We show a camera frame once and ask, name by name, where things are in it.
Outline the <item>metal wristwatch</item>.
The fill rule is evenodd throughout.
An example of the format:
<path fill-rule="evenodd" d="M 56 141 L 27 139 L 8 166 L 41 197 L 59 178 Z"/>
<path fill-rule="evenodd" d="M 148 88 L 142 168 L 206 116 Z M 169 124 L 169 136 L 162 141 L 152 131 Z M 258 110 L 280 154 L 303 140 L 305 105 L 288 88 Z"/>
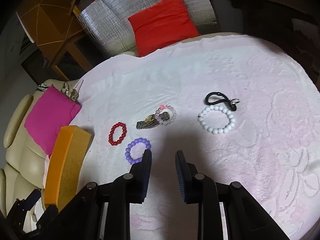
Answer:
<path fill-rule="evenodd" d="M 168 112 L 163 112 L 160 115 L 160 118 L 163 121 L 168 121 L 170 119 L 170 115 Z M 150 129 L 159 125 L 158 120 L 155 118 L 155 114 L 148 115 L 145 120 L 138 121 L 136 123 L 136 129 Z"/>

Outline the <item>orange cardboard box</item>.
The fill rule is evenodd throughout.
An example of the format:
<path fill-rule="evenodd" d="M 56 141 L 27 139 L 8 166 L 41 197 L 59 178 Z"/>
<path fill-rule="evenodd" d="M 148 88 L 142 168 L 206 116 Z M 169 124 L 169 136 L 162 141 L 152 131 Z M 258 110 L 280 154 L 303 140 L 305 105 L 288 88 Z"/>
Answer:
<path fill-rule="evenodd" d="M 92 135 L 78 126 L 63 126 L 48 166 L 44 205 L 61 211 L 75 197 L 82 163 Z"/>

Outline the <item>magenta pillow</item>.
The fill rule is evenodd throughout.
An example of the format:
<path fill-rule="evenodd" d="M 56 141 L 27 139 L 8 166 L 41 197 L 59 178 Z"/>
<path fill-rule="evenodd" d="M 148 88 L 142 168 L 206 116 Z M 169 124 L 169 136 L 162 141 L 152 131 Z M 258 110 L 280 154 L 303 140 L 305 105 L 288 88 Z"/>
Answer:
<path fill-rule="evenodd" d="M 47 88 L 28 114 L 24 127 L 46 155 L 51 155 L 61 127 L 68 126 L 81 106 L 53 85 Z"/>

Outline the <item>pale pink bedspread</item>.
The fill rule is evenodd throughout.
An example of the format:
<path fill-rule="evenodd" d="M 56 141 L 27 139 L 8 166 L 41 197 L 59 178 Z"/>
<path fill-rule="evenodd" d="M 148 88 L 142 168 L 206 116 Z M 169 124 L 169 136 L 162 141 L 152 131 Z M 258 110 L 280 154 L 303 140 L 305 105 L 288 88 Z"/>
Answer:
<path fill-rule="evenodd" d="M 181 198 L 175 153 L 213 180 L 240 182 L 290 239 L 319 225 L 319 92 L 270 42 L 216 36 L 145 57 L 112 57 L 80 81 L 72 121 L 93 134 L 79 177 L 114 181 L 130 169 L 125 148 L 151 144 L 145 202 L 131 206 L 132 239 L 195 239 L 197 207 Z M 160 114 L 168 112 L 163 121 Z M 136 129 L 155 114 L 159 125 Z"/>

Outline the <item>silver foil insulation sheet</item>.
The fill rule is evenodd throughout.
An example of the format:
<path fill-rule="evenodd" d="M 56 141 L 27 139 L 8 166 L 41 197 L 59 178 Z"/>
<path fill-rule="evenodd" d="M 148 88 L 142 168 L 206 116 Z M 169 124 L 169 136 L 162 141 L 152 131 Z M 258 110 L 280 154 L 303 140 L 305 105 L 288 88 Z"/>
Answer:
<path fill-rule="evenodd" d="M 135 35 L 128 18 L 161 0 L 95 0 L 78 17 L 100 49 L 108 56 L 136 51 Z M 210 0 L 183 0 L 200 34 L 220 30 Z"/>

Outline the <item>wooden cabinet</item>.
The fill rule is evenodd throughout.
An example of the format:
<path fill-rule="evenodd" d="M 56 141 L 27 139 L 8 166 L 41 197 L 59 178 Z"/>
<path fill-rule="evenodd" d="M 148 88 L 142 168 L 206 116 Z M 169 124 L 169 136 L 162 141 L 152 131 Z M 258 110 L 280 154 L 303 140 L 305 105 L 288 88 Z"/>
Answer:
<path fill-rule="evenodd" d="M 77 46 L 86 32 L 69 13 L 69 0 L 23 0 L 17 14 L 48 67 L 61 80 L 76 80 L 93 68 Z"/>

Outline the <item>red pillow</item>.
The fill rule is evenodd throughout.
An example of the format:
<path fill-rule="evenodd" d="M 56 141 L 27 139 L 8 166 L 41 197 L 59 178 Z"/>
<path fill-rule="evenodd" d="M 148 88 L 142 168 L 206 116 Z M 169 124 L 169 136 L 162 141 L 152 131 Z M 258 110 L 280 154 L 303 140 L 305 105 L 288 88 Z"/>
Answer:
<path fill-rule="evenodd" d="M 183 0 L 162 0 L 128 20 L 139 57 L 200 35 Z"/>

